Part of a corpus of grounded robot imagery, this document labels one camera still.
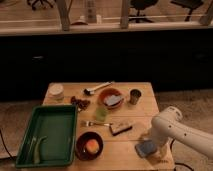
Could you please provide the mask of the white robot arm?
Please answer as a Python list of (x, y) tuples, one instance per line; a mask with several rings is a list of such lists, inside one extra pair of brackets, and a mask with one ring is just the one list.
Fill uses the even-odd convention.
[(182, 112), (174, 106), (165, 108), (151, 119), (148, 139), (152, 147), (149, 148), (147, 156), (156, 153), (169, 138), (173, 138), (213, 159), (213, 134), (186, 126), (181, 123), (182, 119)]

